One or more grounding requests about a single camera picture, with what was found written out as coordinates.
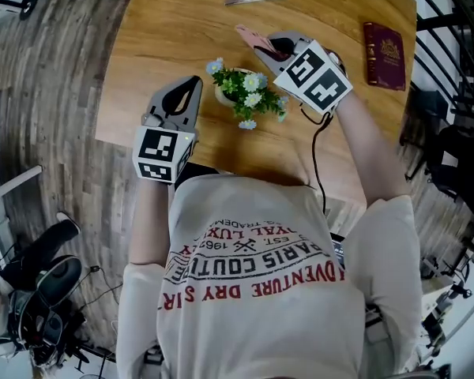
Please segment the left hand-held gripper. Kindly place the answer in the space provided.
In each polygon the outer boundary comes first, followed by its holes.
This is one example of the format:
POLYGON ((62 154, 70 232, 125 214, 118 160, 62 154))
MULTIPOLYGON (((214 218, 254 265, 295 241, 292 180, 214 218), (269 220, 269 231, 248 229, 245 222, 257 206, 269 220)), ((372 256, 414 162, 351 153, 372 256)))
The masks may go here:
POLYGON ((198 141, 194 129, 203 82, 199 76, 181 77, 156 91, 143 124, 136 129, 133 166, 142 179, 174 184, 198 141), (179 126, 165 120, 183 120, 179 126))

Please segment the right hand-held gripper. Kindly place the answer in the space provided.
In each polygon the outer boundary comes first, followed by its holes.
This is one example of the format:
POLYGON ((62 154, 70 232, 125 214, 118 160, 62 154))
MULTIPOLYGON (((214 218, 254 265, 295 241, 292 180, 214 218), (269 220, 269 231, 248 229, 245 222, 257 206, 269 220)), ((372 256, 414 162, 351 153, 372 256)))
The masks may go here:
POLYGON ((332 114, 353 89, 340 58, 318 41, 300 32, 268 39, 279 52, 255 47, 254 53, 275 74, 274 84, 319 114, 332 114))

